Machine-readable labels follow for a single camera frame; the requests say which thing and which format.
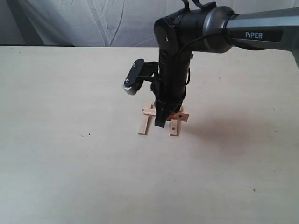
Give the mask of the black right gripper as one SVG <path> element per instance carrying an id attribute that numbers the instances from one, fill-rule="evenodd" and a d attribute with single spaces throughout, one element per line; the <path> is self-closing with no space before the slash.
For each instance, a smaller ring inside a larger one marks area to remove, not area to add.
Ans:
<path id="1" fill-rule="evenodd" d="M 184 85 L 166 85 L 161 80 L 155 85 L 156 116 L 154 125 L 164 128 L 166 121 L 180 120 L 179 109 L 186 97 Z"/>

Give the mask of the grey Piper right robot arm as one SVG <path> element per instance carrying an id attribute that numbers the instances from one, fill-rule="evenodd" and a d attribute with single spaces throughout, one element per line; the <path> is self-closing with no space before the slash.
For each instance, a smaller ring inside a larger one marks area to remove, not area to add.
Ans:
<path id="1" fill-rule="evenodd" d="M 164 127 L 186 96 L 193 52 L 225 53 L 233 46 L 259 51 L 277 49 L 299 58 L 299 10 L 288 8 L 237 14 L 227 6 L 179 10 L 154 24 L 159 45 L 159 86 L 155 125 Z"/>

